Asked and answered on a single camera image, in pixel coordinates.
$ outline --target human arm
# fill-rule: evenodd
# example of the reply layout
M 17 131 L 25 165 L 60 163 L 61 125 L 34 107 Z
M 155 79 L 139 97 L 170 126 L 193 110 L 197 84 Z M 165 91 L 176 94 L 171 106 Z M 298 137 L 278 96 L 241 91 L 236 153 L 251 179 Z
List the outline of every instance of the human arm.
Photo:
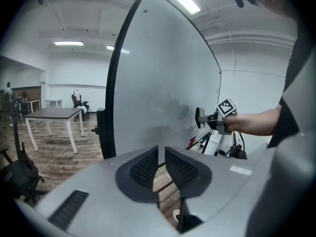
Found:
M 281 105 L 275 109 L 267 110 L 258 114 L 229 115 L 224 123 L 228 131 L 242 132 L 251 135 L 269 136 L 273 135 L 280 116 Z

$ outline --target white table leg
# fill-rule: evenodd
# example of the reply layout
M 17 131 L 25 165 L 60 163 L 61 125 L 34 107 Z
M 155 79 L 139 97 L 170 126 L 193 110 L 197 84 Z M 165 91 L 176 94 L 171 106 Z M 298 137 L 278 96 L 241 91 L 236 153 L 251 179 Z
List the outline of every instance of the white table leg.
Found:
M 34 139 L 34 137 L 33 137 L 33 133 L 32 133 L 32 130 L 31 130 L 31 126 L 30 126 L 29 120 L 28 120 L 28 119 L 25 119 L 25 121 L 26 121 L 26 126 L 27 126 L 27 128 L 28 128 L 29 135 L 30 135 L 31 141 L 32 141 L 32 143 L 33 143 L 33 146 L 34 146 L 35 150 L 38 151 L 39 148 L 38 148 L 38 146 L 36 145 L 35 139 Z
M 20 108 L 20 117 L 21 117 L 21 121 L 23 120 L 22 119 L 22 114 L 21 114 L 21 104 L 19 103 L 19 108 Z
M 50 127 L 49 127 L 48 121 L 47 121 L 47 128 L 48 128 L 48 134 L 49 134 L 49 136 L 51 136 L 51 131 L 50 131 Z
M 66 121 L 66 125 L 67 125 L 68 135 L 69 135 L 69 139 L 70 139 L 71 145 L 73 146 L 74 153 L 77 154 L 78 151 L 77 151 L 77 148 L 76 148 L 76 145 L 75 145 L 73 132 L 71 131 L 70 121 Z
M 84 133 L 83 133 L 83 125 L 82 125 L 82 111 L 79 112 L 79 121 L 80 121 L 81 135 L 84 136 Z

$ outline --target white shirt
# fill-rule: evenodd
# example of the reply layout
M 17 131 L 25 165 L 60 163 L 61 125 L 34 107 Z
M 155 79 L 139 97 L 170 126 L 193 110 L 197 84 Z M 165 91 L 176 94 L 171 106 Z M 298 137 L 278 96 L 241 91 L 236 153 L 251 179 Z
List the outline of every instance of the white shirt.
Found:
M 10 97 L 10 102 L 12 101 L 12 99 L 11 99 L 11 95 L 13 94 L 12 93 L 12 89 L 11 88 L 6 88 L 5 90 L 4 90 L 4 95 L 6 95 L 6 93 L 9 93 L 9 97 Z

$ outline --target black cable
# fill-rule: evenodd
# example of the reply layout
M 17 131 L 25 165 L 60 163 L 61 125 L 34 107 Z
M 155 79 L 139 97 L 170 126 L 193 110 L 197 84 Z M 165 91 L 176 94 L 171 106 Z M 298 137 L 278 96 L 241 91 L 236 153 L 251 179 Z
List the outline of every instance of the black cable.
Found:
M 242 144 L 243 144 L 243 151 L 244 151 L 245 156 L 246 156 L 246 158 L 247 158 L 247 154 L 246 154 L 246 150 L 245 150 L 245 141 L 243 140 L 243 137 L 242 137 L 241 132 L 238 132 L 238 133 L 239 133 L 239 135 L 240 135 L 240 137 L 241 137 Z
M 233 132 L 233 136 L 234 136 L 234 143 L 235 143 L 235 150 L 236 150 L 237 149 L 237 141 L 236 141 L 235 131 Z

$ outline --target cable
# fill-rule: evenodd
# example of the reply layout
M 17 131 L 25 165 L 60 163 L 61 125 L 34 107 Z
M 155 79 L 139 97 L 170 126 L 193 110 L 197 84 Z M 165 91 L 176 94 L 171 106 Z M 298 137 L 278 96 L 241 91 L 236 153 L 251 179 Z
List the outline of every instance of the cable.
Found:
M 238 132 L 238 133 L 239 133 L 239 135 L 240 135 L 240 137 L 241 137 L 242 144 L 243 144 L 243 151 L 244 151 L 245 156 L 246 156 L 246 158 L 247 158 L 247 154 L 246 154 L 246 150 L 245 150 L 245 141 L 243 140 L 243 137 L 242 137 L 242 135 L 241 135 L 241 132 Z
M 61 152 L 59 153 L 58 156 L 56 156 L 53 160 L 51 160 L 51 161 L 45 166 L 45 168 L 43 168 L 43 169 L 41 170 L 41 172 L 39 173 L 39 175 L 40 175 L 54 160 L 56 160 L 68 147 L 66 147 L 63 151 L 61 151 Z

